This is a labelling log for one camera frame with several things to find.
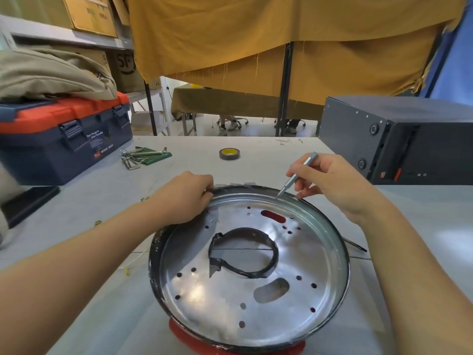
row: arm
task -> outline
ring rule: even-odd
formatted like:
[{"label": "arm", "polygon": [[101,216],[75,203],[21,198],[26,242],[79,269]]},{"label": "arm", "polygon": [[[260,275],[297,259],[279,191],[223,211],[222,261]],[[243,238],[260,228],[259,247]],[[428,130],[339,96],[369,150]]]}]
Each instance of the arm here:
[{"label": "arm", "polygon": [[399,209],[341,156],[320,154],[310,167],[307,156],[287,173],[300,176],[297,197],[324,194],[363,230],[399,353],[472,354],[473,304]]},{"label": "arm", "polygon": [[147,201],[0,272],[2,354],[45,354],[146,237],[191,220],[212,198],[212,176],[174,178]]}]

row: beige bag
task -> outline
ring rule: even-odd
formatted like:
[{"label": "beige bag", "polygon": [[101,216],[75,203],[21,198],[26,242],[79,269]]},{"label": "beige bag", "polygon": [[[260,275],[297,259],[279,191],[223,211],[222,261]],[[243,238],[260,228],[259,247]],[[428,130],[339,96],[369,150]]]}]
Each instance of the beige bag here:
[{"label": "beige bag", "polygon": [[117,97],[115,81],[91,59],[47,48],[0,51],[0,101],[68,94],[94,100]]}]

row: toolbox latch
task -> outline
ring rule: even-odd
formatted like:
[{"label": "toolbox latch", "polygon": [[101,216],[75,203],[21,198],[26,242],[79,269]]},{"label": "toolbox latch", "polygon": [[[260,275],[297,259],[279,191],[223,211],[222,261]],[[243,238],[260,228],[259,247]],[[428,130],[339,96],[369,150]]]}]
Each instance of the toolbox latch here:
[{"label": "toolbox latch", "polygon": [[112,108],[112,112],[114,113],[115,119],[118,122],[120,128],[125,127],[127,124],[130,123],[128,119],[128,108],[124,106],[116,106]]},{"label": "toolbox latch", "polygon": [[87,136],[77,120],[60,124],[59,129],[66,143],[74,152],[88,143]]}]

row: person's left hand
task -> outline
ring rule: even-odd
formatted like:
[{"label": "person's left hand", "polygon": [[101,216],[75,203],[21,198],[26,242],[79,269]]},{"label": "person's left hand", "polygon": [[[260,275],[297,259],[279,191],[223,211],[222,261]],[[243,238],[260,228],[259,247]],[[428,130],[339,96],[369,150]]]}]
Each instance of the person's left hand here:
[{"label": "person's left hand", "polygon": [[189,171],[171,179],[146,201],[169,224],[181,224],[200,214],[213,197],[213,177]]}]

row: red base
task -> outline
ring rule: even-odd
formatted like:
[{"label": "red base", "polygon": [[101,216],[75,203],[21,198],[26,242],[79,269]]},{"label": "red base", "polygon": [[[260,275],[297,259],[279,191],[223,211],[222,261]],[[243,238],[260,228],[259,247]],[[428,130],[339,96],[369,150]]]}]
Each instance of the red base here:
[{"label": "red base", "polygon": [[[179,325],[172,319],[169,319],[169,328],[176,337],[186,344],[192,351],[201,355],[238,355],[227,350],[216,348],[215,346],[205,344],[203,341],[194,338],[182,330]],[[304,351],[305,341],[299,343],[289,349],[278,352],[267,353],[266,355],[299,355]]]}]

